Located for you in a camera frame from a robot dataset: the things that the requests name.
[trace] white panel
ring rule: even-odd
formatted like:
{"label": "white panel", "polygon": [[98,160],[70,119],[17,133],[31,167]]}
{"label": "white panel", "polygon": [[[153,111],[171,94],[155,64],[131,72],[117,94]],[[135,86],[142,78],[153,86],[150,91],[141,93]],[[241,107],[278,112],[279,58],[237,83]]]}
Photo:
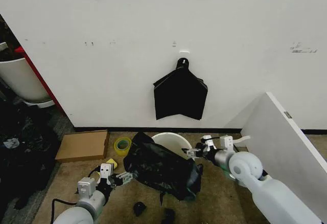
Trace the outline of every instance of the white panel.
{"label": "white panel", "polygon": [[[301,128],[327,129],[327,0],[0,0],[0,13],[75,126],[240,128],[271,90]],[[180,49],[208,86],[203,119],[156,121],[152,83]]]}
{"label": "white panel", "polygon": [[327,222],[327,163],[271,93],[265,93],[243,127],[248,150]]}

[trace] cardboard box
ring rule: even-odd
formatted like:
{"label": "cardboard box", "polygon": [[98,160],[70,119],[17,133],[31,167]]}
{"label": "cardboard box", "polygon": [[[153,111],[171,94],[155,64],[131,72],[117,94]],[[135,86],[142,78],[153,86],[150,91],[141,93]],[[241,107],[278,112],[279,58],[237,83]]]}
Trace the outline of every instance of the cardboard box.
{"label": "cardboard box", "polygon": [[109,133],[106,130],[70,133],[63,137],[56,160],[66,163],[104,159]]}

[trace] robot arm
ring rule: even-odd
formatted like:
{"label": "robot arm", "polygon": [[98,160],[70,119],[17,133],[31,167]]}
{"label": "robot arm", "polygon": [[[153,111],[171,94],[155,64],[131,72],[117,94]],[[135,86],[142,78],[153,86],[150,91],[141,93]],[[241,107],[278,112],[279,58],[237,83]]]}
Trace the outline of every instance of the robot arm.
{"label": "robot arm", "polygon": [[77,183],[80,199],[75,207],[62,212],[54,224],[93,224],[98,222],[103,206],[109,200],[111,191],[116,186],[132,180],[132,174],[124,172],[113,174],[113,164],[101,164],[100,178],[84,177]]}
{"label": "robot arm", "polygon": [[191,158],[204,157],[221,167],[252,193],[255,205],[272,224],[322,224],[321,220],[281,181],[263,176],[263,166],[250,152],[234,152],[231,136],[220,138],[226,149],[217,149],[211,136],[204,136],[195,149],[183,149]]}

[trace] black plastic bag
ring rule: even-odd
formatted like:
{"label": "black plastic bag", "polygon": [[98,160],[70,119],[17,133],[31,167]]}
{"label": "black plastic bag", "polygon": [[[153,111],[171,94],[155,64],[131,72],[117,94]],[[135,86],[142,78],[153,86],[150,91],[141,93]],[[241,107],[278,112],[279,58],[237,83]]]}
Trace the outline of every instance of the black plastic bag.
{"label": "black plastic bag", "polygon": [[155,144],[142,132],[133,138],[124,167],[140,183],[178,200],[194,200],[201,190],[202,165]]}
{"label": "black plastic bag", "polygon": [[176,114],[202,118],[208,88],[190,72],[186,58],[180,58],[176,69],[153,85],[157,120]]}

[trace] black cable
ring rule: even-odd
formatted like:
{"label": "black cable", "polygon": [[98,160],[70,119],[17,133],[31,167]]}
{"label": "black cable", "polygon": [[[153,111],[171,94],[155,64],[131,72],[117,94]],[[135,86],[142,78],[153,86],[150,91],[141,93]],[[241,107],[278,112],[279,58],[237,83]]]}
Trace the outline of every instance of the black cable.
{"label": "black cable", "polygon": [[201,139],[201,141],[208,141],[208,140],[212,140],[212,139],[220,139],[220,137],[211,137],[208,139]]}
{"label": "black cable", "polygon": [[61,200],[61,199],[54,198],[52,200],[52,204],[51,204],[51,222],[50,222],[50,224],[53,223],[54,218],[55,218],[55,201],[60,202],[60,203],[65,204],[65,205],[76,205],[77,204],[77,203],[70,203],[70,202],[66,202],[66,201]]}
{"label": "black cable", "polygon": [[93,169],[91,172],[90,172],[90,174],[88,174],[88,176],[87,177],[90,177],[91,175],[92,175],[92,173],[93,172],[100,172],[100,166],[97,166],[95,169]]}

